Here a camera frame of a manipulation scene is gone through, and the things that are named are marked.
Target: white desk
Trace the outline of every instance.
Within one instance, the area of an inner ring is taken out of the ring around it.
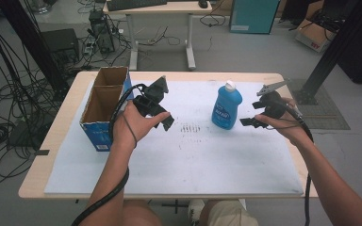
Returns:
[[[169,2],[167,5],[133,8],[128,10],[108,11],[104,6],[104,13],[109,15],[125,14],[128,21],[129,36],[131,39],[131,57],[129,70],[137,69],[138,42],[135,41],[134,28],[137,25],[185,25],[188,27],[188,37],[185,41],[188,65],[190,70],[196,69],[195,58],[192,49],[192,15],[208,14],[212,8],[207,2],[207,8],[200,8],[197,2]]]
[[[27,173],[25,180],[20,187],[19,195],[22,198],[28,199],[87,199],[89,194],[46,194],[44,189],[47,185],[55,160],[58,155],[60,145],[63,143],[75,112],[80,106],[81,100],[88,89],[88,85],[93,81],[97,72],[84,72],[79,73],[74,83],[69,90],[69,93],[60,108],[55,121],[53,122],[45,141],[42,143],[41,148],[50,150],[50,153],[45,156],[37,156]],[[159,75],[166,74],[168,81],[225,81],[232,79],[236,82],[262,82],[265,84],[273,84],[280,82],[282,76],[275,73],[169,73],[169,72],[131,72],[133,80],[155,80]],[[279,92],[282,96],[290,97],[290,93],[286,87],[280,88]],[[302,188],[305,187],[305,180],[307,176],[307,169],[304,161],[297,151],[296,147],[288,145],[291,157],[298,171],[299,178],[302,182]],[[314,189],[310,191],[311,197],[317,197],[317,192]],[[162,194],[156,196],[157,198],[170,198],[168,195]],[[174,196],[174,198],[187,198],[188,196]],[[244,194],[230,196],[216,196],[217,198],[246,198]],[[145,196],[126,196],[126,198],[146,198]]]

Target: forearm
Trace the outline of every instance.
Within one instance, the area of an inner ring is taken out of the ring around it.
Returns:
[[[123,179],[133,147],[113,144],[104,170],[90,195],[88,206],[102,199]],[[102,207],[85,218],[81,225],[121,225],[123,211],[123,190]]]
[[[342,180],[317,147],[297,143],[319,198],[334,225],[362,225],[362,199]]]

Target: white bottle cap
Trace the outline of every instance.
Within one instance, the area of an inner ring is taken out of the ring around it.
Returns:
[[[227,83],[225,83],[225,90],[232,92],[237,88],[235,83],[231,80],[228,80]]]

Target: bottle label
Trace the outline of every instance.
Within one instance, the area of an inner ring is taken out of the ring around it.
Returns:
[[[222,105],[216,104],[216,106],[214,108],[214,112],[216,113],[218,120],[220,120],[220,121],[229,121],[230,120],[230,114],[228,113],[228,111],[225,110],[224,107],[222,107]]]

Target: leg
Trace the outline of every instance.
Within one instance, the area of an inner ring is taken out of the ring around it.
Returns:
[[[186,40],[186,45],[187,45],[188,66],[189,69],[193,71],[196,69],[196,65],[192,49],[192,14],[188,15],[188,38]]]
[[[213,208],[213,206],[215,206],[219,202],[220,201],[215,201],[215,200],[207,201],[207,203],[205,204],[205,207],[203,208],[203,210],[201,212],[201,216],[199,217],[199,226],[207,226],[208,215],[210,214],[210,211]]]
[[[123,226],[161,226],[161,220],[146,201],[124,201]]]
[[[199,226],[257,226],[239,201],[208,201],[202,210]]]
[[[135,41],[134,37],[134,19],[132,15],[126,14],[128,23],[128,30],[129,30],[129,36],[130,36],[130,42],[131,42],[131,57],[130,57],[130,65],[129,70],[130,71],[136,71],[137,70],[137,61],[138,61],[138,42]]]

